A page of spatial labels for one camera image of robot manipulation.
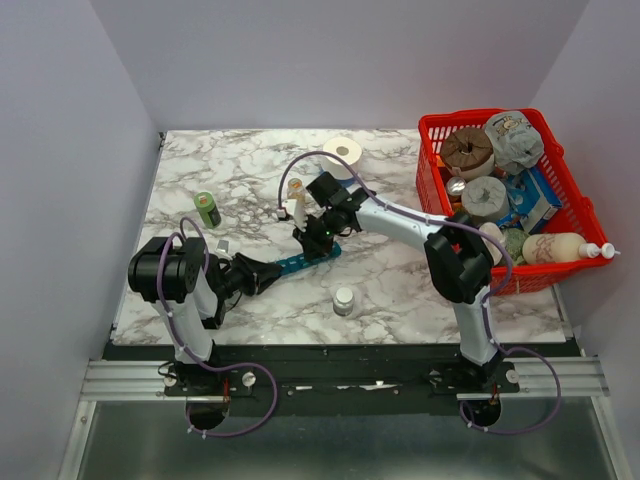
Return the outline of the teal weekly pill organizer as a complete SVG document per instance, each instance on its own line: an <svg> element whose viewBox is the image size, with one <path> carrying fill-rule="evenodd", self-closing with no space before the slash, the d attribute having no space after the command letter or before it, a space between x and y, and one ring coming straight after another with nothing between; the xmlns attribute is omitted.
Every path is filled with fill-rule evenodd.
<svg viewBox="0 0 640 480"><path fill-rule="evenodd" d="M306 260L303 254L294 255L285 259L277 260L276 264L282 267L281 275L290 275L305 270L320 263L335 259L342 253L342 249L337 242L333 243L330 253L322 258Z"/></svg>

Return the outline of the white pill bottle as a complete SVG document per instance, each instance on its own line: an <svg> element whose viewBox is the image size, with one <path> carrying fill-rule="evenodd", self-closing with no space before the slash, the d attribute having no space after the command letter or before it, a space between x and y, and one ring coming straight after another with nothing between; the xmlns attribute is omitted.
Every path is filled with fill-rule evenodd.
<svg viewBox="0 0 640 480"><path fill-rule="evenodd" d="M332 304L333 310L337 315L350 315L353 312L355 305L354 292L348 287L338 288L332 297Z"/></svg>

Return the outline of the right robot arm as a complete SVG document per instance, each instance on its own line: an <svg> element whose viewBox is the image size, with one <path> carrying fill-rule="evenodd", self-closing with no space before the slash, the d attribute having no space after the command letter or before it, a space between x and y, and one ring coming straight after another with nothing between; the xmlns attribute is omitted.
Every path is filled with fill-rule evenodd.
<svg viewBox="0 0 640 480"><path fill-rule="evenodd" d="M460 333L459 358L435 367L449 376L455 388L480 392L496 380L504 353L494 339L489 307L492 255L489 237L466 214L432 215L387 201L361 185L344 188L324 172L307 186L322 209L319 216L305 211L299 199L281 200L278 218L291 218L293 237L307 261L325 258L334 239L350 231L380 234L425 254L436 291L454 309Z"/></svg>

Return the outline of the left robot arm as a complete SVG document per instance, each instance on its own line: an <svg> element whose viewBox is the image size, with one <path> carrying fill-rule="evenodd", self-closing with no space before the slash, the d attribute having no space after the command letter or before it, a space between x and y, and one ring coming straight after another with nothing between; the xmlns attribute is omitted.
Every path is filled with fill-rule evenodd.
<svg viewBox="0 0 640 480"><path fill-rule="evenodd" d="M222 372L231 368L219 364L207 329L221 325L228 300L262 294L282 276L283 266L241 253L220 258L196 237L176 247L175 237L151 238L130 260L128 283L164 317L176 363L192 365L188 384L209 395L220 387Z"/></svg>

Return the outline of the amber glass pill jar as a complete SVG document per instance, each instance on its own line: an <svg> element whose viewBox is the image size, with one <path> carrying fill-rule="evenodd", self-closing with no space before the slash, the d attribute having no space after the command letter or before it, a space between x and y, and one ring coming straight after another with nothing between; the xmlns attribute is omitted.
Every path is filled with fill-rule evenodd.
<svg viewBox="0 0 640 480"><path fill-rule="evenodd" d="M303 182L299 178L291 178L287 184L287 199L306 202L306 190Z"/></svg>

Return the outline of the green pill bottle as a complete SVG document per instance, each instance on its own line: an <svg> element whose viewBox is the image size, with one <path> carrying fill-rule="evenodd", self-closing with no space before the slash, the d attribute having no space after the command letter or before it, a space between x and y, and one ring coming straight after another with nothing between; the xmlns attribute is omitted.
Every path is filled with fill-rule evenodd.
<svg viewBox="0 0 640 480"><path fill-rule="evenodd" d="M194 196L194 205L207 228L215 229L221 224L221 216L211 193L206 191L197 193Z"/></svg>

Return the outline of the white toilet paper roll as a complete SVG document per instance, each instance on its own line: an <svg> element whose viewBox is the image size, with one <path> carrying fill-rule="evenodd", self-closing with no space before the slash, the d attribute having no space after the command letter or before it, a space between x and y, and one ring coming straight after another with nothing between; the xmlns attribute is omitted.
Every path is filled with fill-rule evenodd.
<svg viewBox="0 0 640 480"><path fill-rule="evenodd" d="M334 137L329 139L323 145L322 150L338 156L354 171L358 170L358 164L363 154L360 144L347 137ZM323 171L329 172L340 182L353 181L353 175L350 171L341 162L333 159L332 157L322 157L321 167Z"/></svg>

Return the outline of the silver can top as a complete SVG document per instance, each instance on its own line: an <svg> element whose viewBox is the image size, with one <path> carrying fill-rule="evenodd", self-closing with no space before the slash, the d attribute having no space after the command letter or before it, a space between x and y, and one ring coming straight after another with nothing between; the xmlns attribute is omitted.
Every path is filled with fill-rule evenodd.
<svg viewBox="0 0 640 480"><path fill-rule="evenodd" d="M467 182L465 179L459 176L451 177L445 185L447 195L452 199L461 197L466 185Z"/></svg>

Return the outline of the grey paper roll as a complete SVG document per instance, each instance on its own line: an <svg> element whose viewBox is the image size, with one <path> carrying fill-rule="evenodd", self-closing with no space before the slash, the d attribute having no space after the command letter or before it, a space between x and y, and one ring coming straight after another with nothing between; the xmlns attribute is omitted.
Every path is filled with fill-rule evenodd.
<svg viewBox="0 0 640 480"><path fill-rule="evenodd" d="M463 190L461 202L476 223L497 223L510 211L505 185L490 176L469 181Z"/></svg>

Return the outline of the green round object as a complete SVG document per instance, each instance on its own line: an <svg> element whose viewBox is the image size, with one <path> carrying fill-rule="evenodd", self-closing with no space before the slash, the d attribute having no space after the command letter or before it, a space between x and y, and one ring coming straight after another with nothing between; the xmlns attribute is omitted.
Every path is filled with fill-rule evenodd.
<svg viewBox="0 0 640 480"><path fill-rule="evenodd" d="M505 250L509 254L513 265L525 265L526 261L523 255L523 247L529 234L519 228L505 228L502 231L505 239Z"/></svg>

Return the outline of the blue cardboard box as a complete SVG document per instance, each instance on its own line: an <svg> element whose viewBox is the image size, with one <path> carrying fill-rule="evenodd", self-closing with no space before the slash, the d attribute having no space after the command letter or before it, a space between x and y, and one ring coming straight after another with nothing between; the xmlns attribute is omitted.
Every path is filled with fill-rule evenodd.
<svg viewBox="0 0 640 480"><path fill-rule="evenodd" d="M563 204L541 169L534 166L503 179L511 209L519 217L523 230L539 234Z"/></svg>

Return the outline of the grey crumpled printed bag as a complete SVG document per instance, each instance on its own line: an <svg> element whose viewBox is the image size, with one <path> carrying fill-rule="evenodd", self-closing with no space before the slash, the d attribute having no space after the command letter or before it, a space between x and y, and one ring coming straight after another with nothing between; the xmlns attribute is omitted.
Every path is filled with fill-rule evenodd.
<svg viewBox="0 0 640 480"><path fill-rule="evenodd" d="M484 131L493 146L495 165L509 175L534 167L543 156L542 137L521 111L491 116Z"/></svg>

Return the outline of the cream squeeze bottle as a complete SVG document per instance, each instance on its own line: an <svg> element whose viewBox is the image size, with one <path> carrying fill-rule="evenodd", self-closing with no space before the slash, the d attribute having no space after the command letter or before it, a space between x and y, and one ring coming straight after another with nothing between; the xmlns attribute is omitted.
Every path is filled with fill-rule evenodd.
<svg viewBox="0 0 640 480"><path fill-rule="evenodd" d="M523 244L522 256L529 265L568 263L599 257L610 260L620 255L612 243L587 242L577 233L535 234Z"/></svg>

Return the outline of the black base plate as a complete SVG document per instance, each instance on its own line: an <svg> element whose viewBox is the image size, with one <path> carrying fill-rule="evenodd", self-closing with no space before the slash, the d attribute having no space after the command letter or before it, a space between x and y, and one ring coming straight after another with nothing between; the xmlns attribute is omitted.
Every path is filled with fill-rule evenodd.
<svg viewBox="0 0 640 480"><path fill-rule="evenodd" d="M109 345L98 361L155 361L161 364L164 376L176 379L183 386L224 386L232 382L231 372L252 371L258 380L257 392L250 397L231 398L223 403L191 403L168 401L195 406L197 413L208 414L213 409L226 409L237 416L261 417L267 412L281 416L347 416L429 413L454 415L460 403L469 401L476 412L496 409L508 399L459 400L455 396L421 393L418 388L433 374L449 376L435 369L442 363L459 358L453 345L239 345L215 347L216 358L231 369L213 374L197 365L178 365L169 346ZM518 351L503 359L501 367L515 358L535 358L549 366L557 357L584 357L573 342L536 344L532 352ZM410 387L399 394L392 392L302 393L284 395L279 380L407 380Z"/></svg>

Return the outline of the aluminium rail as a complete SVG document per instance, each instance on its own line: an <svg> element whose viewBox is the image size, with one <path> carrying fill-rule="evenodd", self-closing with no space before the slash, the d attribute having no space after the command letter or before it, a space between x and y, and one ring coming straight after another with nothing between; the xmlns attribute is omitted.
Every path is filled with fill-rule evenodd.
<svg viewBox="0 0 640 480"><path fill-rule="evenodd" d="M533 358L515 358L501 367L497 378L480 390L446 385L444 376L433 374L418 391L453 395L459 400L504 398L606 397L610 394L600 361L595 357L557 357L550 365ZM231 398L250 397L257 392L258 380L252 371L231 372L229 387L179 385L164 376L155 361L92 361L81 389L83 401L124 402L184 400L191 403L223 403ZM279 380L285 396L302 393L392 392L410 387L407 380Z"/></svg>

